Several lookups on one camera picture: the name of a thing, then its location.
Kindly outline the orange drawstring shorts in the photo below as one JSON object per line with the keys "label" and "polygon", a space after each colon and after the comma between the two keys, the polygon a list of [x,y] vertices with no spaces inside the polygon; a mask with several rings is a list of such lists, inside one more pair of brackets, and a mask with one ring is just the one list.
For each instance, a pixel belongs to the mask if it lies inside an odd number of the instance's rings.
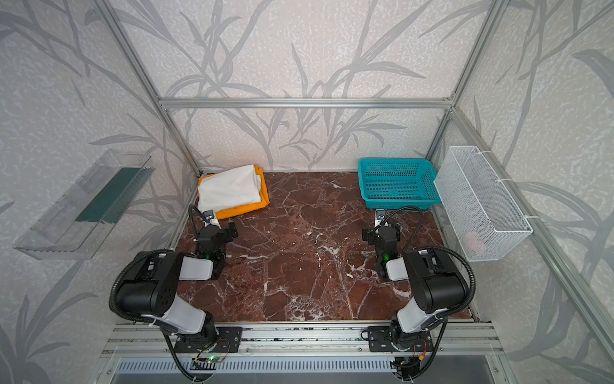
{"label": "orange drawstring shorts", "polygon": [[[263,169],[260,168],[258,165],[254,165],[256,166],[256,172],[257,174],[260,176],[261,181],[262,181],[262,188],[260,191],[260,196],[262,198],[262,200],[260,201],[260,203],[253,203],[253,204],[248,204],[248,205],[244,205],[244,206],[239,206],[236,208],[231,208],[231,209],[227,209],[227,210],[223,210],[223,211],[219,211],[216,214],[218,219],[228,219],[228,218],[232,218],[241,214],[246,214],[252,211],[256,211],[262,208],[265,208],[266,206],[268,206],[270,204],[270,198],[268,195],[268,190],[266,187],[266,183],[265,183],[265,179],[264,179],[264,172]],[[198,179],[198,185],[199,182],[208,177],[208,176],[203,176],[200,177],[200,179]]]}

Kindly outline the small circuit board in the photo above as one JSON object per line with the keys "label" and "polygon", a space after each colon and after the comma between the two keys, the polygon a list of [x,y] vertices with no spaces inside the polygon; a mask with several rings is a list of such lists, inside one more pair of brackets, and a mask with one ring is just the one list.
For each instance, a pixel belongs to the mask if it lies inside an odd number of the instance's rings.
{"label": "small circuit board", "polygon": [[213,366],[215,364],[223,363],[225,359],[225,355],[212,355],[206,357],[199,356],[193,359],[193,364],[195,366]]}

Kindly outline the aluminium mounting rail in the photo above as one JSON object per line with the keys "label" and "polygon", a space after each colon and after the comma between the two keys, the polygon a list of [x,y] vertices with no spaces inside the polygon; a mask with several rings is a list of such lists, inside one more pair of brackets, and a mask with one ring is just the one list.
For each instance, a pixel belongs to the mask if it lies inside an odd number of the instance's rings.
{"label": "aluminium mounting rail", "polygon": [[[238,351],[216,355],[239,357],[307,357],[307,356],[367,356],[366,341],[370,326],[388,326],[387,321],[324,321],[324,322],[260,322],[222,323],[240,326]],[[504,348],[494,325],[451,320],[444,332],[437,354],[442,355],[503,355]],[[169,356],[161,331],[153,326],[115,326],[103,347],[102,358]]]}

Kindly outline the white garment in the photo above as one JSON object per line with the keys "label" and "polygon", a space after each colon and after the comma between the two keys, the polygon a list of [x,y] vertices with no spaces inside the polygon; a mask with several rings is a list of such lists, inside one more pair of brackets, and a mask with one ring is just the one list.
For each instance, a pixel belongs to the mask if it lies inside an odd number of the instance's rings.
{"label": "white garment", "polygon": [[210,175],[199,182],[198,209],[215,213],[260,203],[262,181],[256,166],[247,165]]}

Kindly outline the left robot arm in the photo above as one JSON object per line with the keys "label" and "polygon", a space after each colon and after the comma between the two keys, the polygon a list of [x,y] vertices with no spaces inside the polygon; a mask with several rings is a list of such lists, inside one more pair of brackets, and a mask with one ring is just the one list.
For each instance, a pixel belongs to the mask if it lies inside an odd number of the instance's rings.
{"label": "left robot arm", "polygon": [[112,285],[110,310],[126,320],[156,325],[165,334],[216,341],[213,316],[179,297],[177,288],[181,281],[219,279],[226,245],[237,237],[234,223],[227,228],[214,223],[197,235],[195,254],[164,249],[138,253]]}

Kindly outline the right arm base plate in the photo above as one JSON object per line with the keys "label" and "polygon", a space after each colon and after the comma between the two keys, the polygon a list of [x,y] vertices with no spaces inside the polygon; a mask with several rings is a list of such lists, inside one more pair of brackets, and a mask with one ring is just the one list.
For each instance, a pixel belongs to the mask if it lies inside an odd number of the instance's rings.
{"label": "right arm base plate", "polygon": [[370,352],[419,352],[426,354],[434,349],[430,332],[405,333],[392,324],[369,326],[361,331],[360,337],[368,342]]}

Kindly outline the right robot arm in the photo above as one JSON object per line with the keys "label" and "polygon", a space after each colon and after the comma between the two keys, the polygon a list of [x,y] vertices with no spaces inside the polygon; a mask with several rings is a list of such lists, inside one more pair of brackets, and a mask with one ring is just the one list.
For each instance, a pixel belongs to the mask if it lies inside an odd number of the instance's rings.
{"label": "right robot arm", "polygon": [[384,280],[409,282],[412,298],[390,325],[390,338],[396,344],[462,312],[476,294],[475,273],[463,256],[443,246],[399,251],[400,238],[396,227],[362,231],[362,239],[376,251],[377,274]]}

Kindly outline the clear acrylic wall shelf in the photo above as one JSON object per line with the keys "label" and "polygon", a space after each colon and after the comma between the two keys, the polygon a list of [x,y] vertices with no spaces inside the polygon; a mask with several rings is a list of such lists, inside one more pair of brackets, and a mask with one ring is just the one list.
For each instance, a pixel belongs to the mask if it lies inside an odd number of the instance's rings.
{"label": "clear acrylic wall shelf", "polygon": [[150,155],[107,150],[14,249],[38,260],[88,260],[154,172]]}

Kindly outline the teal plastic basket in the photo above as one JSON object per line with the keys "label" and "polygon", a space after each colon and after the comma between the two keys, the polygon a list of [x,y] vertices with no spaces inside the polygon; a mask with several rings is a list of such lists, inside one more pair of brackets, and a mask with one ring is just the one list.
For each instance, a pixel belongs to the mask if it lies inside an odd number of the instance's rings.
{"label": "teal plastic basket", "polygon": [[416,158],[363,158],[358,163],[361,197],[369,209],[427,210],[441,202],[433,164]]}

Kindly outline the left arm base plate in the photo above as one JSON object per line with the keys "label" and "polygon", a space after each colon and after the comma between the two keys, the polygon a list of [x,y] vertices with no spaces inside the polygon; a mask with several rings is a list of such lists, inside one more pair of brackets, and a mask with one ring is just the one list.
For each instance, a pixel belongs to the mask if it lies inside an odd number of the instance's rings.
{"label": "left arm base plate", "polygon": [[217,327],[211,335],[179,334],[174,351],[179,354],[197,353],[238,353],[243,328],[240,326]]}

